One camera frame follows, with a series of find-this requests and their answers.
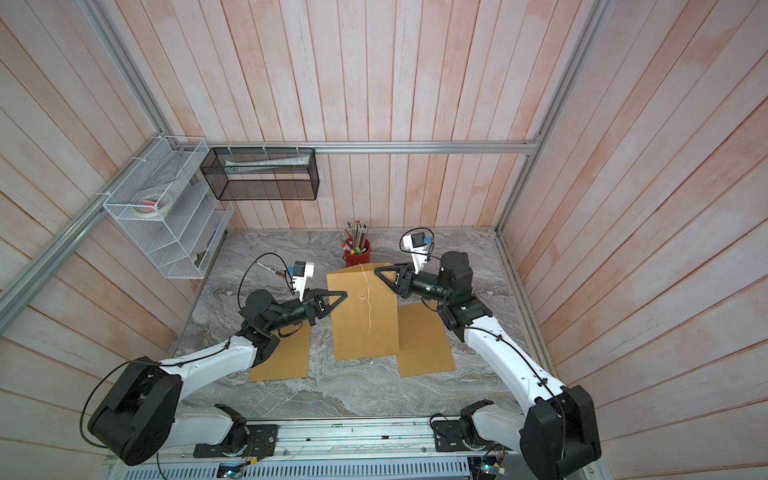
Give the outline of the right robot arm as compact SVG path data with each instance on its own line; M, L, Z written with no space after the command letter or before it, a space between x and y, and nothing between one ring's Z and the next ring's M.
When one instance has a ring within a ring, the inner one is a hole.
M435 302L446 329L486 361L521 409L515 414L478 401L462 409L458 420L440 422L436 436L468 448L517 452L538 479L564 479L601 457L592 397L580 386L566 386L506 333L473 292L467 254L447 252L436 274L411 263L378 267L375 274L402 298Z

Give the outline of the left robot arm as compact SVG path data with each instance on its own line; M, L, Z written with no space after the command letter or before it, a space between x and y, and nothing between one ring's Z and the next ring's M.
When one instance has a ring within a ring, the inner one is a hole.
M181 408L192 393L230 374L265 363L286 327L313 325L346 299L344 291L307 289L278 302L264 289L248 295L240 329L227 340L177 358L146 356L113 369L117 381L94 410L84 408L79 433L89 445L107 449L126 465L139 465L165 447L208 445L225 456L242 455L249 429L243 415L225 404Z

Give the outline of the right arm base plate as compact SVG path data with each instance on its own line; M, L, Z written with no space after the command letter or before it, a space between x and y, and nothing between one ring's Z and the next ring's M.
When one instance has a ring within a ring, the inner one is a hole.
M464 418L448 419L437 415L430 418L428 423L438 452L493 452L502 449L500 443L482 439Z

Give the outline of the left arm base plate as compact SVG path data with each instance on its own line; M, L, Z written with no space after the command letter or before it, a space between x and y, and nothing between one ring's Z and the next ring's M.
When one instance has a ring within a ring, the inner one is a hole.
M279 426L277 424L253 424L235 426L233 433L216 445L197 444L194 458L256 458L261 460L274 454Z

